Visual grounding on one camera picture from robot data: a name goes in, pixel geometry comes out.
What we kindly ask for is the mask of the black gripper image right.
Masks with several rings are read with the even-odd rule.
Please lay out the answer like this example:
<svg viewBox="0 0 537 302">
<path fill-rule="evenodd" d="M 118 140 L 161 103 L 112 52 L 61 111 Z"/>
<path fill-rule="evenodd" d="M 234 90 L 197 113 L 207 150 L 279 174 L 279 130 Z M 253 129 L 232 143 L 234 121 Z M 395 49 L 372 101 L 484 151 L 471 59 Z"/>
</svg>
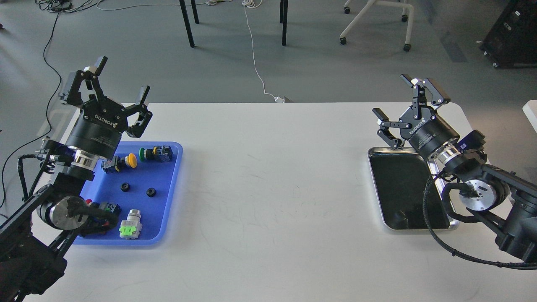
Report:
<svg viewBox="0 0 537 302">
<path fill-rule="evenodd" d="M 451 101 L 448 93 L 435 80 L 412 79 L 408 74 L 400 77 L 412 88 L 412 103 L 399 122 L 390 121 L 382 109 L 374 108 L 379 125 L 377 135 L 392 149 L 401 149 L 407 140 L 426 161 L 448 162 L 459 156 L 461 152 L 455 144 L 460 136 L 437 115 L 437 108 Z M 400 129 L 401 139 L 396 138 L 390 128 Z"/>
</svg>

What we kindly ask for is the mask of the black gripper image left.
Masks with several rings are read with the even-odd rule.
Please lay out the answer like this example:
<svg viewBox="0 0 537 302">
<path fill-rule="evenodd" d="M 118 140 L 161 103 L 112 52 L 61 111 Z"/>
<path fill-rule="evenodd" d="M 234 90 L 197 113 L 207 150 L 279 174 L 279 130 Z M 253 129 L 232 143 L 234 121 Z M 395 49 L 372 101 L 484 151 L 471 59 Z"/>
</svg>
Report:
<svg viewBox="0 0 537 302">
<path fill-rule="evenodd" d="M 71 72 L 59 96 L 63 104 L 82 109 L 66 145 L 110 159 L 115 154 L 122 133 L 126 131 L 128 136 L 140 138 L 153 113 L 146 105 L 150 86 L 143 86 L 137 101 L 126 108 L 104 95 L 98 76 L 107 60 L 107 57 L 99 57 L 93 66 Z M 82 94 L 79 92 L 83 82 L 88 90 L 95 92 L 95 96 L 90 97 L 87 102 L 82 100 Z M 134 113 L 138 113 L 136 122 L 127 125 L 127 118 Z"/>
</svg>

